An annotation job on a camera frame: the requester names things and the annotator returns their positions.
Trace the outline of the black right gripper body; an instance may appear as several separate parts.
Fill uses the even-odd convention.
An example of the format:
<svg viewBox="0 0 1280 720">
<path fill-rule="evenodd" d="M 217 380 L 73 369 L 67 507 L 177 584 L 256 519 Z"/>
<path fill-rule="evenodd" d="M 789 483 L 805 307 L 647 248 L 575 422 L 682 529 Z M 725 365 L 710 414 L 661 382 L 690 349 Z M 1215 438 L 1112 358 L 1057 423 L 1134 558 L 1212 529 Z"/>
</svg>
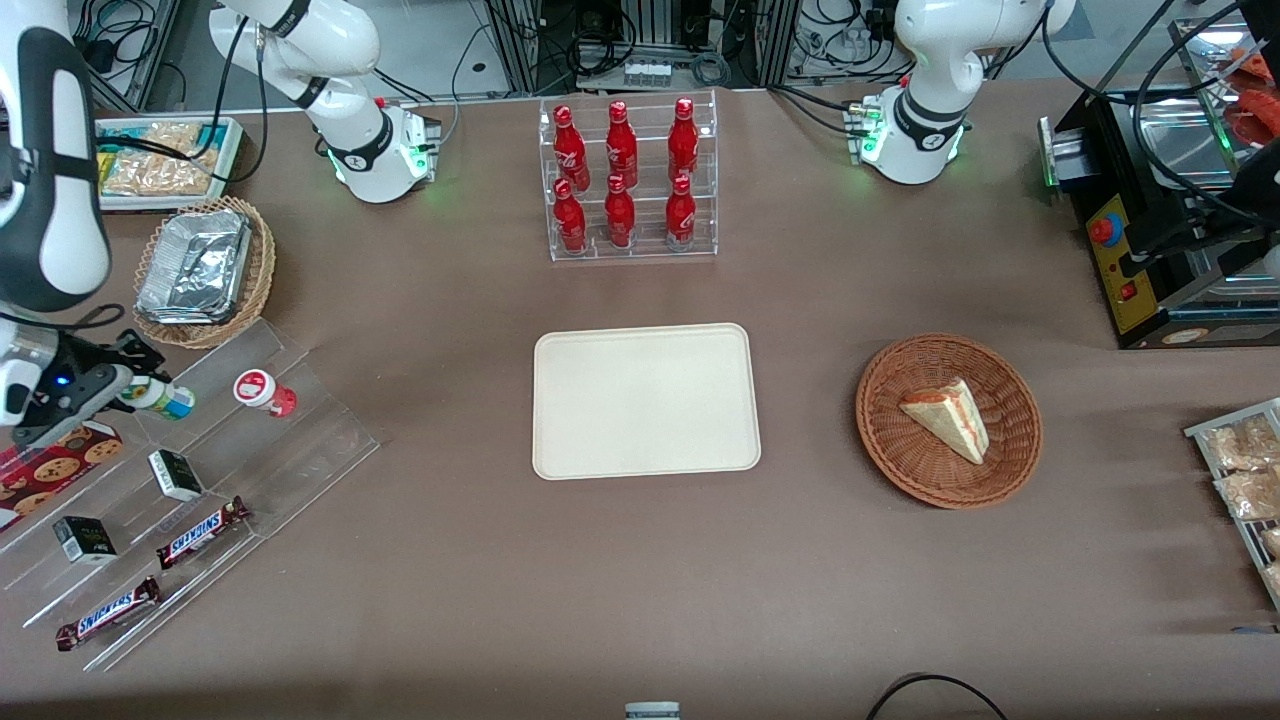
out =
<svg viewBox="0 0 1280 720">
<path fill-rule="evenodd" d="M 122 393 L 134 373 L 113 343 L 79 336 L 15 336 L 3 345 L 3 424 L 49 429 L 101 413 L 131 413 Z"/>
</svg>

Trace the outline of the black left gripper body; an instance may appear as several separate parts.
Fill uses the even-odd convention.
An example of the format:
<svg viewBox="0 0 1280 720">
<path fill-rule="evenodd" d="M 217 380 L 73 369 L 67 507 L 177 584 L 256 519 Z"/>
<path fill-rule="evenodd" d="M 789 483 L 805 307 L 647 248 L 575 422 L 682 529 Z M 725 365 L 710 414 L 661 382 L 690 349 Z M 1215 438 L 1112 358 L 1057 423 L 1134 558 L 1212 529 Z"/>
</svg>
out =
<svg viewBox="0 0 1280 720">
<path fill-rule="evenodd" d="M 1277 233 L 1277 205 L 1275 140 L 1256 151 L 1222 192 L 1207 199 L 1189 191 L 1166 193 L 1129 222 L 1123 274 L 1138 275 L 1157 260 L 1180 252 L 1270 241 Z"/>
</svg>

